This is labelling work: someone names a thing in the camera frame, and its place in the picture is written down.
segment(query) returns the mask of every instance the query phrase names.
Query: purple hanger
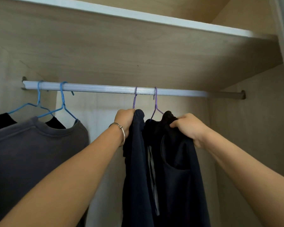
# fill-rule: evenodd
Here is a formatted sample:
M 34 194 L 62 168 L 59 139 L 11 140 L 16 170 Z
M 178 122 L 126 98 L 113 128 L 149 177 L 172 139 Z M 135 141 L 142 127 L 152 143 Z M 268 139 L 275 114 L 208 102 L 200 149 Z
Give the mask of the purple hanger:
M 135 98 L 133 99 L 133 109 L 135 109 L 135 104 L 136 104 L 136 98 L 137 98 L 137 88 L 135 89 Z
M 159 108 L 158 108 L 158 100 L 157 100 L 158 89 L 157 89 L 157 87 L 155 87 L 155 90 L 156 90 L 156 95 L 154 95 L 154 99 L 155 99 L 155 96 L 156 96 L 156 104 L 155 104 L 155 110 L 153 112 L 153 115 L 151 116 L 151 120 L 153 119 L 153 116 L 154 116 L 156 110 L 158 110 L 161 114 L 164 115 L 164 113 L 162 111 L 160 111 Z

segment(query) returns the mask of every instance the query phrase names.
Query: clothes hanger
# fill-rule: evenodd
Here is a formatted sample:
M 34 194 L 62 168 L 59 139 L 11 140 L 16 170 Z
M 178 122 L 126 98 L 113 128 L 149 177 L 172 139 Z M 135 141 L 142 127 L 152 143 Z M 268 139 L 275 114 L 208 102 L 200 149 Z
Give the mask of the clothes hanger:
M 151 120 L 153 119 L 153 116 L 154 116 L 156 110 L 158 110 L 161 114 L 164 115 L 164 113 L 163 113 L 162 111 L 160 111 L 159 108 L 158 108 L 158 100 L 157 100 L 158 89 L 157 89 L 157 87 L 155 87 L 155 90 L 156 90 L 156 95 L 154 95 L 154 99 L 155 99 L 155 96 L 156 96 L 156 103 L 155 103 L 155 110 L 154 110 L 154 112 L 153 112 L 153 115 L 151 116 Z
M 27 105 L 31 105 L 31 106 L 34 106 L 34 107 L 40 107 L 40 108 L 45 109 L 45 110 L 48 110 L 48 111 L 50 112 L 50 110 L 49 110 L 48 108 L 42 107 L 42 106 L 41 106 L 41 103 L 40 103 L 40 98 L 41 98 L 40 83 L 41 83 L 41 82 L 43 82 L 43 80 L 39 81 L 38 84 L 37 84 L 37 90 L 38 90 L 38 102 L 37 102 L 37 105 L 35 105 L 35 104 L 33 104 L 33 103 L 26 103 L 26 104 L 22 105 L 21 107 L 18 107 L 17 109 L 8 112 L 8 114 L 12 114 L 12 113 L 14 113 L 14 112 L 20 110 L 21 108 L 24 108 L 24 107 L 27 106 Z
M 54 113 L 54 112 L 56 112 L 56 111 L 60 111 L 60 110 L 62 110 L 62 109 L 64 108 L 75 120 L 78 120 L 72 113 L 70 113 L 69 110 L 67 110 L 67 108 L 66 108 L 66 106 L 65 106 L 65 99 L 64 99 L 63 89 L 62 89 L 62 86 L 63 86 L 63 84 L 65 84 L 65 83 L 67 83 L 67 82 L 64 81 L 64 82 L 60 83 L 60 92 L 61 92 L 61 97 L 62 97 L 62 105 L 61 105 L 61 108 L 56 109 L 56 110 L 53 110 L 53 111 L 50 111 L 50 112 L 45 113 L 45 114 L 43 114 L 43 115 L 40 115 L 40 116 L 38 116 L 38 118 L 47 116 L 47 115 L 52 114 L 52 113 Z
M 135 109 L 135 104 L 136 104 L 136 98 L 137 98 L 137 88 L 135 89 L 135 98 L 133 99 L 133 109 Z

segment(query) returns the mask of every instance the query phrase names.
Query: metal bangle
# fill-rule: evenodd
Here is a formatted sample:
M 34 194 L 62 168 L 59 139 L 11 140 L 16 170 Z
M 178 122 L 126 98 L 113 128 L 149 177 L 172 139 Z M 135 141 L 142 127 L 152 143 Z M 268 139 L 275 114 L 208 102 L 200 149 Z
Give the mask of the metal bangle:
M 121 145 L 119 146 L 119 147 L 121 147 L 121 146 L 123 146 L 124 143 L 125 143 L 125 132 L 124 132 L 124 130 L 123 130 L 123 127 L 120 126 L 120 124 L 118 124 L 118 123 L 116 123 L 116 122 L 113 122 L 112 124 L 110 124 L 109 127 L 110 127 L 111 125 L 113 125 L 113 124 L 116 124 L 116 125 L 119 126 L 119 128 L 122 130 L 122 133 L 123 133 L 123 141 L 122 141 Z

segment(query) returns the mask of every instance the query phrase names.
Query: clothes rail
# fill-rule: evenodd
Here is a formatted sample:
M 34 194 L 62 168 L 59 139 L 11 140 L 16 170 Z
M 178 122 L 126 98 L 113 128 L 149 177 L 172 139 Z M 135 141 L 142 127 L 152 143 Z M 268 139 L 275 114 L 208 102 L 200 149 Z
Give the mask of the clothes rail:
M 23 81 L 24 88 L 27 90 L 36 90 L 38 88 L 38 81 Z M 99 92 L 99 93 L 122 93 L 135 94 L 136 87 L 123 86 L 106 86 L 106 85 L 92 85 L 92 84 L 69 84 L 63 85 L 63 91 L 73 92 Z M 60 83 L 42 82 L 40 83 L 40 90 L 60 91 Z M 138 87 L 136 90 L 138 95 L 155 95 L 155 88 Z M 242 92 L 206 92 L 194 90 L 178 90 L 178 89 L 163 89 L 158 88 L 158 95 L 161 96 L 190 96 L 190 97 L 205 97 L 205 98 L 229 98 L 229 99 L 245 99 L 245 91 Z

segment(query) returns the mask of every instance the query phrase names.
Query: wooden panel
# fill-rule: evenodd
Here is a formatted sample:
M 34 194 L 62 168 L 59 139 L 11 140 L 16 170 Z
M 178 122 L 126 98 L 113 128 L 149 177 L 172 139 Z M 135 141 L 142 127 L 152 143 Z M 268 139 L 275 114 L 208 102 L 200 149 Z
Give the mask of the wooden panel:
M 247 93 L 245 100 L 209 100 L 211 126 L 284 176 L 284 66 L 277 66 L 226 90 L 242 89 Z M 260 227 L 252 209 L 219 167 L 217 180 L 222 226 Z
M 87 128 L 90 141 L 95 140 L 114 121 L 117 110 L 132 107 L 133 95 L 111 93 L 82 93 L 73 96 L 65 92 L 67 108 Z M 57 107 L 61 106 L 61 95 L 57 94 Z M 187 112 L 196 114 L 202 121 L 209 124 L 207 99 L 158 96 L 160 110 L 171 110 L 175 116 Z M 147 120 L 154 111 L 152 96 L 138 95 L 136 108 L 144 111 Z M 59 121 L 71 127 L 74 119 L 65 111 L 56 114 Z M 162 115 L 155 113 L 154 119 L 161 120 Z M 88 227 L 118 227 L 122 221 L 122 189 L 125 178 L 123 151 L 119 148 L 108 166 L 96 195 L 91 202 L 87 217 Z M 204 150 L 197 150 L 200 163 L 211 226 L 221 227 L 219 201 L 217 195 L 216 172 L 214 160 Z
M 85 12 L 0 0 L 0 45 L 49 81 L 220 90 L 282 63 L 275 36 L 73 0 L 42 2 Z
M 79 0 L 100 5 L 211 23 L 229 0 Z
M 42 80 L 32 69 L 15 59 L 0 46 L 0 114 L 14 110 L 25 103 L 37 103 L 38 94 L 35 90 L 22 90 L 22 76 L 30 80 Z M 44 107 L 54 110 L 56 107 L 56 92 L 42 91 L 41 102 Z M 16 122 L 23 122 L 33 116 L 44 114 L 44 109 L 32 106 L 11 114 Z M 51 116 L 42 118 L 48 121 Z
M 269 0 L 230 0 L 212 23 L 276 34 Z

